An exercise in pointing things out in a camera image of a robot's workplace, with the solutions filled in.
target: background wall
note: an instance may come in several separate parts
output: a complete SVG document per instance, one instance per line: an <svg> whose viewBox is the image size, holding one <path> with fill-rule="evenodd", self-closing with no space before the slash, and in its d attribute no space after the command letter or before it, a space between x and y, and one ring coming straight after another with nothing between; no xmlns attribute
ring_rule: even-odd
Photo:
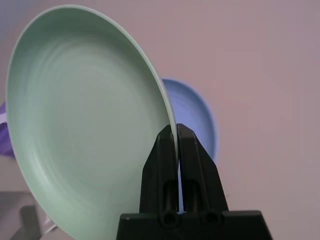
<svg viewBox="0 0 320 240"><path fill-rule="evenodd" d="M26 2L14 1L17 9ZM185 81L207 99L231 210L261 210L275 240L320 239L319 1L33 0L0 32L0 103L20 32L60 4L113 18L162 77ZM11 21L6 6L0 13ZM0 157L0 190L8 189L28 188L16 163Z"/></svg>

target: pink wall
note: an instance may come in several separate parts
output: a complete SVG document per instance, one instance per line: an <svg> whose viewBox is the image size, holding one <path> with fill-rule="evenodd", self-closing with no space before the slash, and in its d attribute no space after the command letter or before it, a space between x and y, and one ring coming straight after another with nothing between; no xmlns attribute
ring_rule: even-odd
<svg viewBox="0 0 320 240"><path fill-rule="evenodd" d="M137 40L159 74L205 98L232 210L262 210L274 239L320 239L320 2L46 0L0 44L0 102L15 40L59 4L94 8Z"/></svg>

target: mint green plate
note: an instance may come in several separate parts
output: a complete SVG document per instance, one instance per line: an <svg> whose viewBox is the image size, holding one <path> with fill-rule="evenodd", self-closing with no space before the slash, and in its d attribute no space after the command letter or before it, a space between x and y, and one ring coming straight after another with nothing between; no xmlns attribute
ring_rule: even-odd
<svg viewBox="0 0 320 240"><path fill-rule="evenodd" d="M157 134L170 124L177 142L164 84L145 53L121 26L83 6L48 9L25 28L6 107L26 183L78 240L114 240L120 214L139 211Z"/></svg>

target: blue plate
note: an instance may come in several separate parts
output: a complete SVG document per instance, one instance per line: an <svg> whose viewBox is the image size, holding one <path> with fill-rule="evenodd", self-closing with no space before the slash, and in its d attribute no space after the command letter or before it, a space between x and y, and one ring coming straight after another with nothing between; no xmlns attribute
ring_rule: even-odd
<svg viewBox="0 0 320 240"><path fill-rule="evenodd" d="M175 121L192 129L213 161L217 155L215 122L205 100L189 85L162 79L171 100Z"/></svg>

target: purple object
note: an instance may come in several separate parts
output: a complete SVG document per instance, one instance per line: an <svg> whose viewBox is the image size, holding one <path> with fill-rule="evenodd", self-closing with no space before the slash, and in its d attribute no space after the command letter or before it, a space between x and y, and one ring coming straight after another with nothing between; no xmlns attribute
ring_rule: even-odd
<svg viewBox="0 0 320 240"><path fill-rule="evenodd" d="M183 82L166 78L162 80L171 101L176 123L192 129L215 162L217 130L206 101L191 86Z"/></svg>
<svg viewBox="0 0 320 240"><path fill-rule="evenodd" d="M0 116L6 113L5 102L0 106ZM11 146L8 125L6 121L1 121L0 117L0 155L14 157L14 151Z"/></svg>

